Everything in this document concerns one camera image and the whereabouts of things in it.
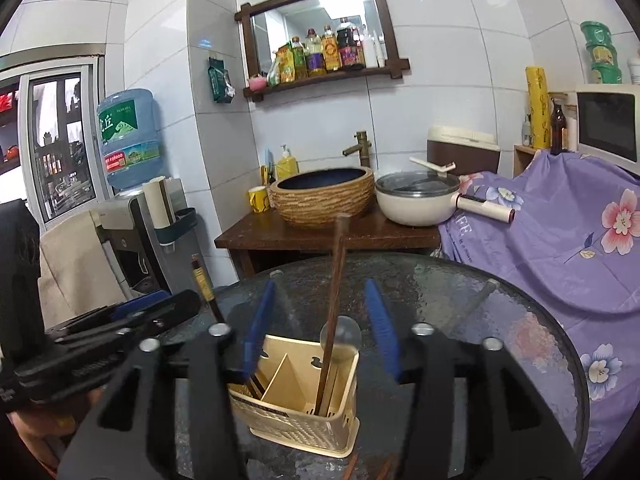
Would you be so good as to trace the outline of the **left hand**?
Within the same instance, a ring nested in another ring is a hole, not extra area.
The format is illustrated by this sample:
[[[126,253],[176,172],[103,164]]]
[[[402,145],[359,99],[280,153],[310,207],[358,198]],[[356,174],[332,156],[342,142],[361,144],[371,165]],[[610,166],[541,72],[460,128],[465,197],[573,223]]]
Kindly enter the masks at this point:
[[[73,436],[102,393],[103,389],[97,388],[60,404],[30,406],[8,415],[26,448],[53,478],[61,460],[54,440]]]

